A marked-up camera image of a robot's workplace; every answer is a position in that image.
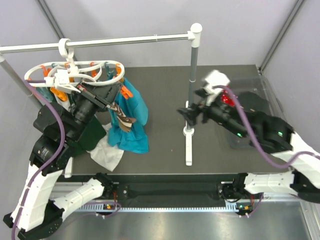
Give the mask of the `white round clip hanger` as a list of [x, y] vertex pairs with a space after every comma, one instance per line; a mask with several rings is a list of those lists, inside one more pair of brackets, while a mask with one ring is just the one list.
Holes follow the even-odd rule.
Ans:
[[[112, 84], [121, 84], [121, 79], [123, 79], [125, 75], [125, 67], [122, 63], [115, 60], [74, 61], [75, 50], [73, 48], [68, 50], [66, 46], [63, 46], [63, 44], [66, 44], [69, 41], [70, 39], [68, 38], [62, 38], [58, 42], [59, 54], [62, 58], [65, 59], [65, 61], [59, 61], [56, 63], [46, 62], [39, 64], [29, 69], [25, 73], [24, 81], [35, 88], [51, 88], [53, 86], [47, 86], [44, 77], [53, 77], [57, 72], [57, 69], [64, 69], [68, 71], [69, 81], [75, 87], [78, 84], [89, 84], [98, 87]], [[54, 65], [54, 67], [52, 67], [51, 70], [47, 72], [42, 79], [36, 80], [31, 78], [33, 73], [38, 70], [45, 69], [52, 64]], [[100, 80], [103, 69], [110, 65], [115, 67], [116, 75], [112, 79]]]

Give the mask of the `red snowflake sock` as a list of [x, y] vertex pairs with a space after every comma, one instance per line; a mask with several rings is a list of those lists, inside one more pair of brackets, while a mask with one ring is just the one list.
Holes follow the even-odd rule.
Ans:
[[227, 91], [225, 90], [222, 92], [220, 99], [226, 105], [229, 105], [231, 107], [235, 106], [233, 99], [228, 95]]

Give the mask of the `brown striped sock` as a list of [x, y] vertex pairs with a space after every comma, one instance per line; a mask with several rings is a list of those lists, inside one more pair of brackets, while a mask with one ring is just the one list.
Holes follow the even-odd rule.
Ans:
[[126, 133], [130, 132], [132, 129], [132, 125], [137, 120], [133, 117], [128, 117], [115, 102], [110, 105], [109, 109], [115, 112], [119, 127]]

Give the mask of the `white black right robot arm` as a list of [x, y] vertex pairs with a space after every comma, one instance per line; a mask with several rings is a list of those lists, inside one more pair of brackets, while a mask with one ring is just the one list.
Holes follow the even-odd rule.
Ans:
[[204, 89], [196, 90], [198, 103], [177, 110], [187, 124], [212, 120], [239, 138], [249, 138], [249, 144], [272, 166], [286, 169], [283, 173], [249, 173], [236, 175], [231, 186], [232, 197], [283, 193], [304, 201], [320, 202], [320, 154], [312, 149], [294, 128], [278, 116], [269, 115], [269, 102], [256, 93], [245, 91], [232, 96], [233, 105], [214, 99]]

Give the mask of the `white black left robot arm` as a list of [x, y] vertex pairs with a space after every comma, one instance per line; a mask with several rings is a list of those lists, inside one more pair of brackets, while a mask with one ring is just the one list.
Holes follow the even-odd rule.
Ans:
[[95, 199], [104, 198], [119, 208], [116, 185], [105, 173], [97, 173], [78, 189], [51, 198], [53, 188], [74, 155], [75, 144], [87, 130], [96, 112], [115, 101], [122, 85], [76, 85], [76, 101], [70, 110], [47, 102], [38, 112], [34, 127], [41, 136], [30, 157], [25, 186], [14, 211], [3, 217], [12, 239], [41, 240], [50, 237], [66, 218]]

